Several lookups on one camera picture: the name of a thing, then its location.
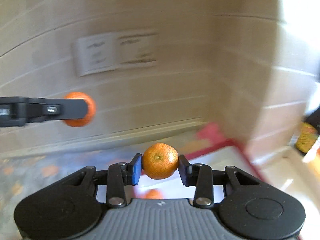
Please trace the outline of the white double wall socket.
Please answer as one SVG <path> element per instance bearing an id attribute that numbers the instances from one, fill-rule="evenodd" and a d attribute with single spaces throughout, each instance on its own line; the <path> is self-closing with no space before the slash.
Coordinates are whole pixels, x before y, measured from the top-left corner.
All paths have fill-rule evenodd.
<path id="1" fill-rule="evenodd" d="M 78 76 L 117 69 L 153 67 L 158 62 L 155 29 L 113 31 L 81 37 L 73 43 Z"/>

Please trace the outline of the mandarin front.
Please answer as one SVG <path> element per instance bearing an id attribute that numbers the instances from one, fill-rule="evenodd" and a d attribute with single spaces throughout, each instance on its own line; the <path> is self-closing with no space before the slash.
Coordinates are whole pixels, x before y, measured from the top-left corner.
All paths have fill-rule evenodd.
<path id="1" fill-rule="evenodd" d="M 178 169 L 178 152 L 162 142 L 150 146 L 142 156 L 144 173 L 151 179 L 169 178 Z"/>

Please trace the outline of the mandarin back middle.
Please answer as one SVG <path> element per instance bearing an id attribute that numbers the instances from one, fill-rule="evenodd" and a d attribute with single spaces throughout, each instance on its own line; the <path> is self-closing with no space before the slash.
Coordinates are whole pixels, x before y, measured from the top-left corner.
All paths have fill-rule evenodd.
<path id="1" fill-rule="evenodd" d="M 150 189 L 143 195 L 144 199 L 163 199 L 163 193 L 159 189 Z"/>

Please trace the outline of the pink cloth in corner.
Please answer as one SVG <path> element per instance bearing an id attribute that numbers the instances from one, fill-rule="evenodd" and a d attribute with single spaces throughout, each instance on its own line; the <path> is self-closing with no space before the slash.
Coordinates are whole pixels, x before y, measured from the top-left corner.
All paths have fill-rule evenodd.
<path id="1" fill-rule="evenodd" d="M 206 124 L 196 133 L 196 136 L 198 139 L 206 139 L 212 144 L 218 144 L 227 140 L 227 138 L 220 131 L 219 125 L 215 122 Z"/>

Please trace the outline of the red white-lined box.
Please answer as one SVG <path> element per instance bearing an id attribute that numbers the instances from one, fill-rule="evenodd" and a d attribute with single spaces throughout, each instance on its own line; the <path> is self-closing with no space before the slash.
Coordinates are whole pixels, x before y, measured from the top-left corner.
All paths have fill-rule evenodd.
<path id="1" fill-rule="evenodd" d="M 201 126 L 196 125 L 188 128 L 148 128 L 146 130 L 136 130 L 128 135 L 117 134 L 112 137 L 104 147 L 100 150 L 140 144 L 146 141 L 153 141 L 167 137 L 173 137 L 186 132 L 196 133 L 201 129 Z M 259 172 L 247 160 L 242 152 L 241 145 L 232 139 L 227 139 L 224 142 L 213 144 L 208 148 L 184 154 L 190 163 L 203 163 L 209 165 L 214 170 L 223 170 L 226 166 L 236 166 L 245 172 L 260 177 Z M 179 173 L 176 171 L 167 179 L 153 180 L 146 175 L 142 175 L 137 186 L 127 186 L 125 189 L 127 199 L 133 197 L 143 198 L 146 191 L 150 189 L 159 189 L 163 193 L 163 199 L 188 198 L 193 199 L 195 187 L 183 186 Z"/>

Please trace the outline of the blue floral table cloth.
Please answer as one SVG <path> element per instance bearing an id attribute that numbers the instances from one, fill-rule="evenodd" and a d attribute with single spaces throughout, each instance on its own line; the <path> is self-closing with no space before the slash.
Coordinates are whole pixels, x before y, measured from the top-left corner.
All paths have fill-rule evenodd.
<path id="1" fill-rule="evenodd" d="M 195 133 L 186 132 L 106 150 L 1 159 L 1 239 L 21 239 L 13 214 L 24 197 L 85 166 L 106 170 L 114 163 L 129 163 L 136 153 L 143 153 L 157 142 L 174 147 L 179 154 L 190 154 L 212 146 L 209 139 L 197 139 Z"/>

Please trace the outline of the dark soy sauce bottle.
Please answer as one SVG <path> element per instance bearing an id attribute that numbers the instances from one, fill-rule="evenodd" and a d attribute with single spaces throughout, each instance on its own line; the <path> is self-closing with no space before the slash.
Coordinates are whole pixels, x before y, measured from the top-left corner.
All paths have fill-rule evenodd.
<path id="1" fill-rule="evenodd" d="M 319 137 L 319 107 L 308 115 L 302 122 L 300 135 L 295 148 L 305 156 Z"/>

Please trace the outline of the small mandarin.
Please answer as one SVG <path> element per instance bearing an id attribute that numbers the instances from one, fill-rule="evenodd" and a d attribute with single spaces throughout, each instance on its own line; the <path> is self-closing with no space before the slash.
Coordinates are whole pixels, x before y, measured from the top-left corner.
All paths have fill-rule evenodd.
<path id="1" fill-rule="evenodd" d="M 70 92 L 64 96 L 70 99 L 71 119 L 63 120 L 67 126 L 83 127 L 88 125 L 95 117 L 96 104 L 88 94 L 83 92 Z"/>

